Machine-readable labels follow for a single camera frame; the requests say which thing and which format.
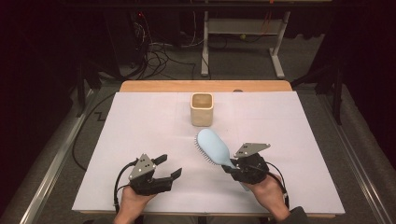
brush bristles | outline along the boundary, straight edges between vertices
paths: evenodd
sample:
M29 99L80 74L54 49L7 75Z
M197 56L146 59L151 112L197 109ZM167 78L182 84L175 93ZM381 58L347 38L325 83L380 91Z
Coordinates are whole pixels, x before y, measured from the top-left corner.
M198 135L195 136L195 147L201 152L201 154L204 156L205 160L213 165L216 165L210 158L206 155L206 153L201 149L201 147L198 144Z

hair brush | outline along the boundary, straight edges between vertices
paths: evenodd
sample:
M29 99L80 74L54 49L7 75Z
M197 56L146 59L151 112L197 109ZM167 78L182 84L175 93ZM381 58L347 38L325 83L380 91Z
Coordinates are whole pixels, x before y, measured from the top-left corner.
M195 145L210 163L236 168L230 160L230 150L212 130L202 129L198 132L195 137ZM242 183L241 185L246 191L249 190Z

wrist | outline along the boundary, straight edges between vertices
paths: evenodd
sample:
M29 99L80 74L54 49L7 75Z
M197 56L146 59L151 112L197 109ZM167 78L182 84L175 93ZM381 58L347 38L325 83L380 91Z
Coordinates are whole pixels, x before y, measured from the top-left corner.
M276 222L281 222L290 216L290 211L285 204L275 206L269 209L269 212L274 216Z
M120 209L114 218L113 224L133 224L141 211Z

white table surface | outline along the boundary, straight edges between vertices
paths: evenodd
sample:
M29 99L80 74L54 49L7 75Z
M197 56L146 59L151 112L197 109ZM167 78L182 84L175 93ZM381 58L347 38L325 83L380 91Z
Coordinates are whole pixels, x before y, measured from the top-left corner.
M214 120L209 128L231 155L245 142L271 144L260 154L285 177L290 209L302 206L308 215L345 213L296 92L212 93ZM144 213L267 213L250 191L195 148L194 137L203 128L191 125L190 98L191 92L118 92L72 209L115 211L117 175L128 162L147 153L152 159L168 155L157 167L156 178L183 170L172 190L156 196ZM131 171L124 172L119 186L128 183Z

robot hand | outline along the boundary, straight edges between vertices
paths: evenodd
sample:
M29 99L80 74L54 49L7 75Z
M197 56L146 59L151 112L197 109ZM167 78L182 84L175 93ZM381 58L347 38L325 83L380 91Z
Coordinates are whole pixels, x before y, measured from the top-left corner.
M231 159L236 169L225 165L222 165L222 168L225 173L231 174L235 181L252 185L260 183L267 177L269 168L258 152L268 147L269 144L245 143L233 155L237 160Z
M181 168L174 171L169 177L153 178L157 165L166 160L166 154L155 160L151 160L146 154L143 154L140 159L136 159L134 169L129 175L129 185L134 192L140 195L151 195L171 190L173 181L181 175Z

